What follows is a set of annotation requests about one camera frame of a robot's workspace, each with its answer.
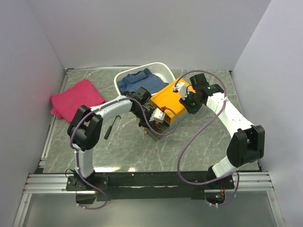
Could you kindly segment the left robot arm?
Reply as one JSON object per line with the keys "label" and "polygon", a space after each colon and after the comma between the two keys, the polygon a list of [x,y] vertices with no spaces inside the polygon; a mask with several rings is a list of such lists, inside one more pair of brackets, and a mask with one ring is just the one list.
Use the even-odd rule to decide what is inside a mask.
{"label": "left robot arm", "polygon": [[118,115],[133,113],[139,127],[148,127],[146,123],[152,115],[153,108],[149,104],[151,94],[140,87],[135,92],[123,92],[117,98],[102,105],[78,108],[67,130],[71,148],[75,150],[76,166],[74,176],[83,190],[91,189],[95,183],[93,167],[93,148],[98,143],[102,124]]}

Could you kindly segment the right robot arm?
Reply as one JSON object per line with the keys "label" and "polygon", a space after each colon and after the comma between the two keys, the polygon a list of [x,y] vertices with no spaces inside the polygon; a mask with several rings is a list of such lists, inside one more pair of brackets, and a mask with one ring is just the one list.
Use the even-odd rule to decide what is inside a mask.
{"label": "right robot arm", "polygon": [[190,78],[192,92],[188,92],[184,83],[177,79],[173,92],[181,94],[180,102],[191,114],[195,114],[202,105],[207,106],[215,114],[214,118],[203,126],[181,151],[183,155],[196,137],[219,119],[230,134],[231,141],[226,151],[226,156],[209,169],[210,175],[206,182],[195,183],[186,180],[180,169],[177,169],[179,178],[191,185],[200,186],[208,184],[210,187],[219,188],[224,178],[235,173],[241,166],[257,161],[264,156],[265,130],[261,125],[254,125],[247,120],[227,97],[227,88],[223,81],[215,74],[219,83],[211,85],[207,82],[206,70],[195,70],[195,75]]}

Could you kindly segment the orange black combination pliers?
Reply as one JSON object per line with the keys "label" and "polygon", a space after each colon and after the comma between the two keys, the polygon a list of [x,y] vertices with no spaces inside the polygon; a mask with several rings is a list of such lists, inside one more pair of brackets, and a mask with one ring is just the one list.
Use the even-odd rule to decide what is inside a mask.
{"label": "orange black combination pliers", "polygon": [[150,122],[151,127],[155,130],[155,131],[161,131],[163,129],[163,123],[159,122],[159,121],[152,121]]}

